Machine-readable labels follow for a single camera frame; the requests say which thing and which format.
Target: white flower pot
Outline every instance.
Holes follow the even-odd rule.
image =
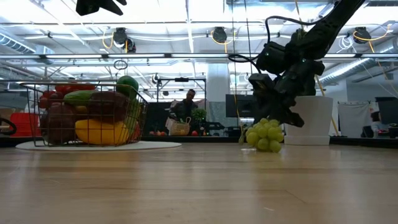
[[[329,128],[333,98],[324,96],[298,96],[297,104],[290,109],[304,120],[298,128],[285,124],[285,144],[299,146],[329,145]]]

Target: yellow bell pepper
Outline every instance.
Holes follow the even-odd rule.
[[[78,138],[88,144],[120,145],[129,138],[129,130],[123,121],[108,124],[95,119],[77,121],[75,132]]]

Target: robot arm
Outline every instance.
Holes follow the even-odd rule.
[[[285,47],[275,42],[264,45],[256,65],[278,77],[273,81],[267,74],[249,77],[259,104],[260,114],[256,119],[268,117],[298,127],[304,125],[302,118],[289,108],[295,106],[296,96],[315,95],[314,76],[321,75],[325,69],[322,62],[315,60],[326,55],[341,28],[363,2],[365,0],[341,0],[310,31],[297,30]]]

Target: man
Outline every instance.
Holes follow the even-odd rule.
[[[192,101],[193,98],[195,97],[195,90],[188,90],[187,97],[182,100],[181,102],[178,102],[172,109],[171,111],[175,114],[175,117],[178,121],[182,119],[184,122],[187,117],[191,117],[192,115],[192,110],[198,108],[196,104]]]

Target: ceiling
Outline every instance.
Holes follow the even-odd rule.
[[[330,6],[327,0],[299,1],[300,13],[303,21],[318,19],[320,12]],[[382,1],[367,1],[369,4]],[[127,0],[127,6],[118,4],[124,15],[118,16],[100,9],[99,12],[87,16],[79,16],[75,12],[76,0],[2,0],[0,1],[0,33],[11,35],[23,44],[36,48],[46,46],[55,54],[105,54],[109,52],[124,53],[123,50],[112,46],[111,34],[117,27],[125,27],[128,36],[134,40],[137,54],[143,53],[245,53],[261,52],[266,42],[264,20],[269,16],[285,16],[298,19],[293,0],[247,0],[245,10],[244,1],[230,0]],[[377,46],[381,42],[395,35],[398,25],[396,7],[365,7],[359,9],[340,31],[339,38],[330,49],[330,53],[341,54],[352,52],[352,48],[343,50],[341,38],[347,33],[352,34],[357,26],[366,27],[372,38],[383,36],[386,27],[391,24],[386,38],[375,41]],[[224,47],[215,43],[211,38],[211,31],[216,26],[224,27],[229,39],[232,40],[235,32],[236,41]],[[289,36],[300,28],[297,24],[281,20],[270,21],[272,41],[285,45]],[[358,52],[369,50],[367,44],[353,44]],[[0,54],[19,54],[15,50],[0,45]],[[8,61],[15,66],[44,74],[44,66],[33,66],[33,60],[20,62]],[[61,66],[70,63],[68,60],[56,60],[52,65],[46,65],[53,78],[86,78],[109,79],[110,73],[118,71],[113,68],[113,61],[107,64],[95,65],[95,61],[79,60],[78,63],[87,63],[91,66]],[[250,87],[245,78],[251,72],[249,64],[237,64],[227,60],[172,60],[166,58],[130,59],[128,70],[121,71],[137,77],[143,88],[153,88],[150,85],[154,74],[161,77],[203,77],[207,75],[209,63],[228,63],[231,75],[237,74],[238,86]],[[326,63],[332,67],[335,63]],[[186,88],[197,87],[196,84],[186,84]]]

